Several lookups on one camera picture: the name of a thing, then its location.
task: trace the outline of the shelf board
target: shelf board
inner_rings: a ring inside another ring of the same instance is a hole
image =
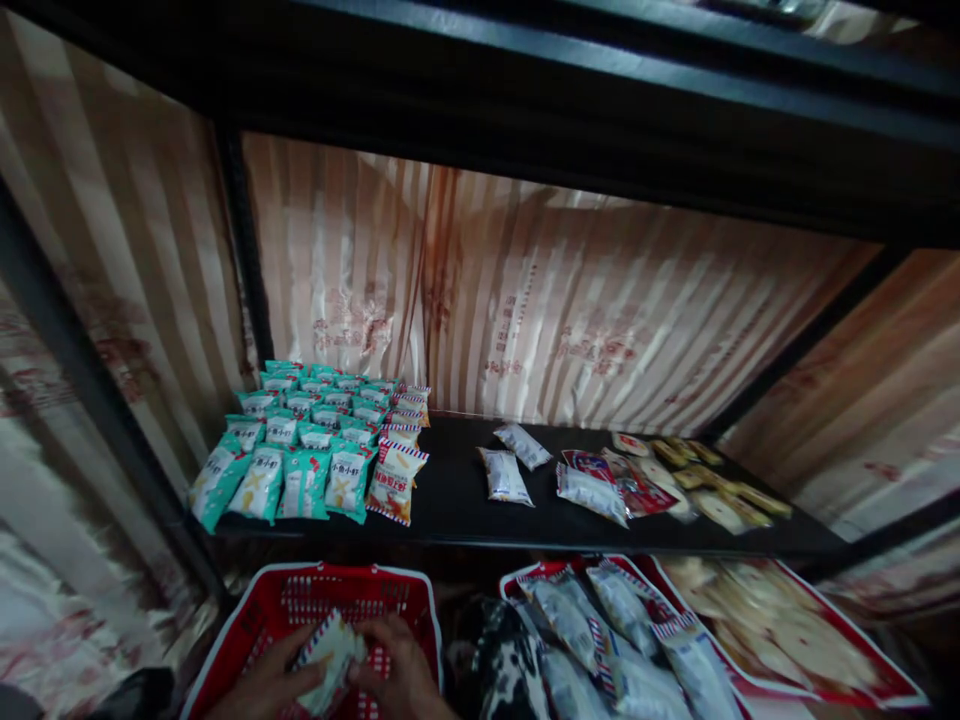
[[[364,525],[342,515],[329,521],[278,520],[270,527],[228,513],[217,525],[218,536],[295,537],[330,541],[412,542],[491,548],[621,553],[687,553],[753,555],[815,559],[841,550],[845,543],[799,508],[789,520],[769,529],[735,537],[706,517],[683,525],[666,513],[629,521],[629,529],[604,520],[556,495],[554,462],[529,472],[521,464],[527,490],[536,507],[487,499],[487,481],[477,447],[503,449],[493,431],[495,420],[431,417],[433,427],[420,436],[430,459],[417,475],[410,527],[377,513]],[[566,449],[599,452],[610,445],[600,430],[524,425],[555,458]],[[727,459],[724,477],[743,480],[780,497],[746,470]]]

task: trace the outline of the basket rim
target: basket rim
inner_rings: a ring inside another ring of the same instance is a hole
[[[403,577],[413,578],[415,580],[423,581],[427,586],[427,597],[430,603],[430,619],[433,621],[433,631],[434,637],[436,638],[436,651],[437,651],[437,684],[443,688],[443,657],[442,657],[442,648],[443,648],[443,639],[440,635],[440,622],[437,619],[437,603],[433,595],[433,583],[430,582],[430,578],[427,577],[424,573],[417,570],[408,570],[406,568],[397,568],[390,565],[378,565],[374,563],[373,565],[333,565],[325,563],[323,561],[314,562],[314,563],[274,563],[272,565],[264,565],[260,568],[256,575],[254,575],[250,582],[247,584],[247,589],[244,591],[243,596],[240,598],[240,601],[234,607],[233,612],[230,613],[230,616],[223,623],[223,627],[220,628],[220,632],[217,634],[217,639],[214,641],[213,645],[210,647],[210,650],[207,652],[207,657],[203,661],[203,666],[200,668],[200,672],[197,673],[197,678],[193,682],[193,687],[190,688],[190,693],[187,695],[187,699],[183,703],[183,709],[180,711],[180,720],[189,720],[190,712],[193,710],[193,704],[197,701],[197,697],[200,695],[200,691],[203,689],[203,685],[206,682],[207,674],[210,672],[210,668],[213,666],[214,661],[217,658],[217,655],[220,652],[220,648],[223,646],[224,641],[229,634],[230,629],[233,627],[233,623],[240,617],[240,611],[243,610],[246,605],[247,600],[250,599],[250,595],[253,593],[253,589],[256,587],[257,582],[260,578],[269,573],[269,572],[278,572],[278,571],[290,571],[290,570],[317,570],[322,571],[325,567],[334,567],[334,568],[348,568],[351,570],[366,570],[370,574],[376,575],[378,572],[387,572],[394,575],[400,575]]]

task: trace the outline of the beige striped curtain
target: beige striped curtain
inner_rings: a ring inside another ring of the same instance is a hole
[[[277,354],[441,410],[692,434],[875,248],[248,134]]]

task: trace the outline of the hand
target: hand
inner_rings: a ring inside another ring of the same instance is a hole
[[[440,696],[423,650],[410,626],[396,615],[368,620],[354,627],[383,644],[392,660],[389,678],[369,665],[354,665],[347,679],[373,695],[389,720],[457,720]]]
[[[207,713],[206,720],[272,720],[296,698],[322,683],[326,668],[320,663],[285,672],[314,630],[316,625],[304,625],[275,642]]]

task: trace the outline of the red plastic basket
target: red plastic basket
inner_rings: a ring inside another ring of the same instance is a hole
[[[426,575],[379,565],[268,565],[250,582],[220,631],[187,697],[181,720],[202,718],[275,640],[300,625],[320,622],[333,608],[351,623],[387,613],[402,617],[423,648],[438,686],[443,687],[440,625],[433,586]],[[373,648],[368,662],[389,676],[389,657],[381,646]],[[335,717],[378,720],[379,715],[377,704],[366,693],[351,692]]]

